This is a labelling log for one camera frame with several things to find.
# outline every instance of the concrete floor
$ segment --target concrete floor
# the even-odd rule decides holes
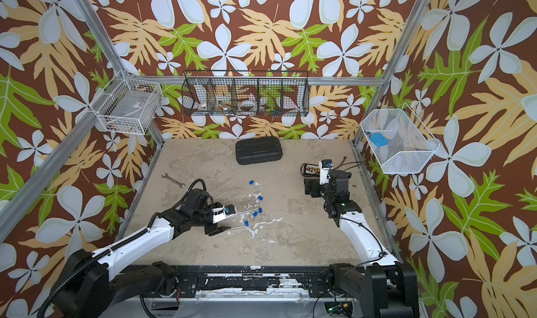
[[[280,140],[281,160],[241,166],[235,159],[236,140],[167,140],[149,178],[126,235],[145,226],[154,212],[176,203],[196,178],[202,178],[215,201],[235,205],[238,212],[262,207],[263,213],[232,217],[220,222],[249,229],[226,231],[207,236],[201,227],[157,247],[135,264],[164,261],[181,265],[328,265],[361,262],[346,235],[323,209],[323,199],[304,194],[303,162],[332,159],[338,165],[343,156],[353,162],[347,140]],[[375,234],[376,220],[367,201],[357,168],[349,170],[351,199],[362,208]],[[186,184],[180,188],[162,178],[171,177]],[[250,185],[255,180],[260,185]],[[256,194],[263,197],[258,201]]]

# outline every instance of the wrench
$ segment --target wrench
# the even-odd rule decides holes
[[[178,180],[174,180],[173,178],[171,178],[170,176],[168,176],[168,174],[163,174],[162,175],[162,178],[165,178],[167,180],[171,180],[172,182],[176,183],[179,187],[185,187],[185,183],[181,183],[180,181]]]

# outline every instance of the white wire basket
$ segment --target white wire basket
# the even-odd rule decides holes
[[[108,132],[144,135],[161,104],[159,83],[123,78],[95,112]]]
[[[440,147],[440,142],[409,108],[373,110],[361,123],[367,142],[385,174],[418,174]],[[428,133],[429,140],[421,131]],[[388,143],[377,146],[371,136],[379,133]]]

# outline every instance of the black carrying case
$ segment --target black carrying case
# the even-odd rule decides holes
[[[235,144],[238,164],[252,164],[279,160],[283,152],[278,138],[266,136],[257,139],[240,140]]]

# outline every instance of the blue object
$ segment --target blue object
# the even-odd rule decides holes
[[[384,137],[384,135],[382,135],[381,133],[374,133],[374,134],[371,134],[369,136],[369,139],[371,140],[371,142],[377,146],[377,147],[382,147],[382,146],[386,146],[388,144],[388,140]]]

